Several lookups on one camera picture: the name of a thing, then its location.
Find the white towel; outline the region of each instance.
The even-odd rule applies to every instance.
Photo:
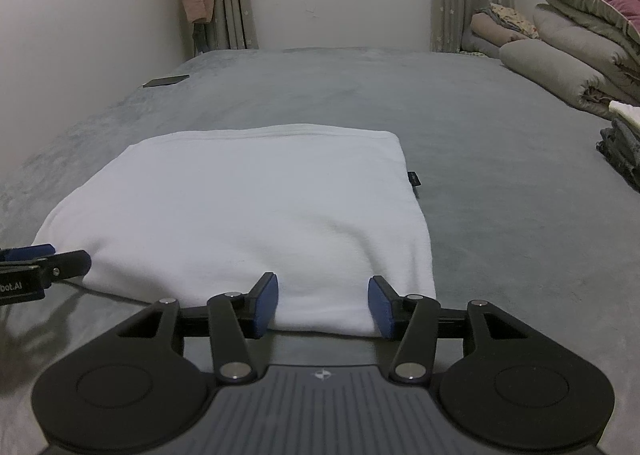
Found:
[[[609,110],[626,120],[634,129],[640,131],[640,106],[611,101]]]
[[[435,297],[429,232],[398,138],[293,124],[130,146],[46,218],[34,243],[85,249],[82,285],[204,305],[278,276],[271,328],[377,336],[367,283]]]

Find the clothes pile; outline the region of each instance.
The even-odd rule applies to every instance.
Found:
[[[501,47],[507,67],[609,120],[611,101],[638,104],[640,0],[546,0],[533,19],[540,40]]]
[[[611,128],[600,130],[596,149],[607,162],[640,192],[640,107],[611,101]]]
[[[528,38],[538,38],[534,24],[510,7],[490,3],[471,17],[471,25],[462,35],[461,47],[465,54],[484,54],[498,59],[504,44]]]

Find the silver rivet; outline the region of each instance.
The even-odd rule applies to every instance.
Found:
[[[401,363],[396,366],[396,375],[403,379],[419,379],[427,373],[427,369],[420,363]]]
[[[251,374],[251,367],[246,363],[232,361],[220,367],[220,374],[228,379],[240,379]]]

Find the bed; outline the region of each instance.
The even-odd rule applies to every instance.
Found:
[[[7,177],[0,244],[30,244],[63,197],[145,138],[297,122],[388,130],[422,182],[443,307],[487,299],[596,364],[616,391],[600,447],[640,453],[640,198],[595,149],[606,121],[498,60],[460,54],[218,51],[172,74],[191,77],[137,89]],[[141,308],[62,283],[0,308],[0,453],[46,446],[30,408],[37,375]],[[190,341],[186,357],[206,369],[207,348]],[[269,333],[251,348],[276,363],[348,365],[388,360],[394,346]],[[437,368],[461,355],[441,340]]]

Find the circular black cover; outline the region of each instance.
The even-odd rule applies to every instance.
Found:
[[[580,445],[602,433],[614,398],[596,367],[574,355],[516,361],[493,354],[460,359],[440,383],[444,410],[464,430],[523,451]]]
[[[205,376],[172,351],[137,349],[138,341],[80,349],[42,374],[32,405],[48,440],[81,452],[142,451],[196,421],[209,394]]]

